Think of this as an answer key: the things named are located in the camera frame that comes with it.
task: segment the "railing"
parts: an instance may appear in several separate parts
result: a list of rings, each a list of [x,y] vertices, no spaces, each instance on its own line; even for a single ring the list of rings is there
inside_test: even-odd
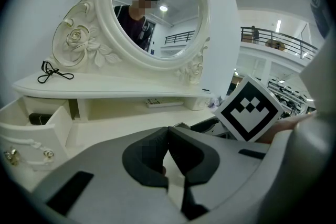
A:
[[[291,37],[271,30],[255,28],[259,31],[259,39],[255,40],[251,27],[241,27],[241,41],[268,46],[274,49],[283,50],[289,54],[300,57],[300,59],[311,60],[318,49],[303,40]]]
[[[195,31],[184,32],[166,37],[165,45],[168,43],[176,43],[178,41],[189,41],[193,38]]]

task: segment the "drawer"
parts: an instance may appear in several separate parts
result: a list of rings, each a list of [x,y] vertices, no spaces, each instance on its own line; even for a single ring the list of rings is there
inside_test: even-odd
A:
[[[31,113],[51,114],[45,125],[31,125]],[[5,158],[33,170],[53,170],[68,160],[65,148],[72,127],[68,100],[22,97],[0,110],[0,147]]]

